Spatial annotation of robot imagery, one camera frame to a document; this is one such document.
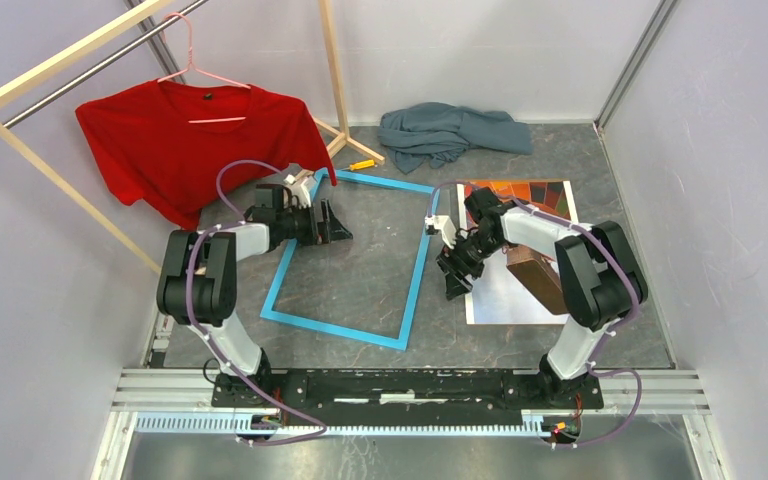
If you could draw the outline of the yellow handled screwdriver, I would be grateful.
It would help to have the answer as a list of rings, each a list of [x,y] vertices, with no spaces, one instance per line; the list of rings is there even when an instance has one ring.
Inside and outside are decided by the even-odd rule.
[[[347,167],[347,170],[355,172],[355,171],[359,171],[359,170],[365,170],[365,169],[368,169],[368,168],[373,168],[376,165],[377,165],[377,162],[374,159],[367,159],[367,160],[358,161],[358,162],[354,162],[354,163],[350,164]]]

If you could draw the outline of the blue picture frame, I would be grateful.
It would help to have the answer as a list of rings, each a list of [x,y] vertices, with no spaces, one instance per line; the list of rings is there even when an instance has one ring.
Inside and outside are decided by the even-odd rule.
[[[438,205],[439,194],[437,193],[437,190],[430,185],[417,184],[390,178],[382,178],[346,170],[337,170],[335,173],[335,178],[338,181],[347,181],[349,183],[362,184],[377,188],[400,190],[426,195],[428,196],[429,200],[428,205],[432,210],[435,210]],[[414,316],[418,305],[420,287],[422,283],[425,262],[429,251],[429,245],[430,237],[425,233],[425,230],[422,230],[407,293],[405,310],[402,315],[398,335],[396,337],[387,337],[363,330],[326,323],[315,319],[309,319],[277,311],[275,309],[277,297],[280,293],[280,289],[288,272],[292,257],[294,256],[298,246],[298,242],[295,240],[290,241],[284,249],[279,265],[275,271],[272,283],[268,289],[264,304],[261,308],[260,318],[296,328],[333,335],[353,341],[364,342],[379,347],[405,351],[410,339]]]

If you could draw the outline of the hot-air balloon photo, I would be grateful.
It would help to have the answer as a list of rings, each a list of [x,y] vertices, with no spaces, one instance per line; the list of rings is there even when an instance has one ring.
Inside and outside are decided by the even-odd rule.
[[[478,180],[501,196],[513,195],[553,215],[578,219],[571,182]],[[484,262],[482,276],[464,296],[470,325],[562,325],[567,320],[557,264],[526,247],[505,247]]]

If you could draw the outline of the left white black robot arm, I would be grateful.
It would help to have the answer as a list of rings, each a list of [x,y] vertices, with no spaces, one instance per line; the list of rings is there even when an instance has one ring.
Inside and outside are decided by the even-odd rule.
[[[218,363],[215,386],[236,388],[248,406],[262,407],[273,397],[274,381],[267,354],[236,312],[238,262],[289,240],[317,246],[352,237],[328,200],[312,206],[306,185],[259,184],[241,221],[170,234],[156,294],[158,309],[207,346]]]

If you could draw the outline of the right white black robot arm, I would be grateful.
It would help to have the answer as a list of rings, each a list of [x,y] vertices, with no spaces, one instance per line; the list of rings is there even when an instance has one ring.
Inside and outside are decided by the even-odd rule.
[[[447,215],[428,211],[425,232],[443,247],[436,263],[447,299],[470,293],[484,262],[504,247],[529,247],[554,260],[568,319],[535,373],[509,383],[507,398],[522,406],[571,408],[597,387],[595,359],[608,335],[638,313],[648,285],[622,227],[576,223],[491,188],[474,188],[464,206],[473,219],[457,229]]]

